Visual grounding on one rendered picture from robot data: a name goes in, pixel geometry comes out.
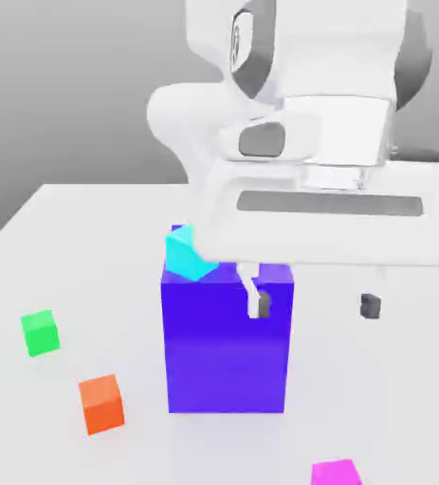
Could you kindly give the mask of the large blue box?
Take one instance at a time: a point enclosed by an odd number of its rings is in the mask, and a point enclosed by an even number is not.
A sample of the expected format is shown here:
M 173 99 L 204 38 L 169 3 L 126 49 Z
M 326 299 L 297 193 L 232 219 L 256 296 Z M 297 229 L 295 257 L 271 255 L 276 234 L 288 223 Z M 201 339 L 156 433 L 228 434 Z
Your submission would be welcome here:
M 247 314 L 247 291 L 233 262 L 192 281 L 166 270 L 161 308 L 168 407 L 172 413 L 284 411 L 294 278 L 263 264 L 255 284 L 270 317 Z

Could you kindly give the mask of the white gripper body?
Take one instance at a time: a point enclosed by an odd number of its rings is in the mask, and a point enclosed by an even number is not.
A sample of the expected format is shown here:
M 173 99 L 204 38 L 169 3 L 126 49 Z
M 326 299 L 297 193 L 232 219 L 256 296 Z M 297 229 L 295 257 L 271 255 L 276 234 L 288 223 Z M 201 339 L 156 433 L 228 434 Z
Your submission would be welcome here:
M 439 160 L 218 159 L 197 197 L 195 249 L 204 260 L 439 265 Z

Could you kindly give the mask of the small orange cube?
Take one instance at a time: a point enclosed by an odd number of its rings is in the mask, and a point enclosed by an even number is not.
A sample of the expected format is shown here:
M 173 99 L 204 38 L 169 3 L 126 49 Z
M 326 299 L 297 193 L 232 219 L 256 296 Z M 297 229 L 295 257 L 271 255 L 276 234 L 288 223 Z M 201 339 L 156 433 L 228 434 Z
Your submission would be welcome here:
M 79 382 L 79 391 L 89 436 L 125 424 L 123 401 L 115 374 Z

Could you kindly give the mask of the small cyan cube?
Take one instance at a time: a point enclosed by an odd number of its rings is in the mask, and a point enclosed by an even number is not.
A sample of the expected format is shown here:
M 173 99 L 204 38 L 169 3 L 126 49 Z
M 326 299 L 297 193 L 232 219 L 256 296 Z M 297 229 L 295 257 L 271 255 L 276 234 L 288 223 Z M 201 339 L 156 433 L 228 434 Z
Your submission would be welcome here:
M 166 270 L 198 281 L 219 267 L 216 261 L 204 260 L 195 249 L 193 225 L 173 229 L 165 238 Z

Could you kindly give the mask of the small green cube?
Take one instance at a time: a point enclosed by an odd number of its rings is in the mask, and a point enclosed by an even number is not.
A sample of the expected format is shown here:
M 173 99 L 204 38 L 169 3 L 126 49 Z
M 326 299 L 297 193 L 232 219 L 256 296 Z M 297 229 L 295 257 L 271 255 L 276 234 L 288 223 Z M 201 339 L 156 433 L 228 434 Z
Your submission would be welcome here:
M 58 327 L 51 310 L 23 315 L 20 322 L 30 357 L 55 351 L 61 347 Z

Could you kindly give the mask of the small magenta cube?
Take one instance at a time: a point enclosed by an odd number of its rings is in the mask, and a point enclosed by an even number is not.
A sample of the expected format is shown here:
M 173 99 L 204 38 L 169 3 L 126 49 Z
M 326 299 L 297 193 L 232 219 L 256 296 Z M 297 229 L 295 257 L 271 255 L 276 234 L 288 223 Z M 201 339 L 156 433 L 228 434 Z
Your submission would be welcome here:
M 310 485 L 363 485 L 351 459 L 325 461 L 312 465 Z

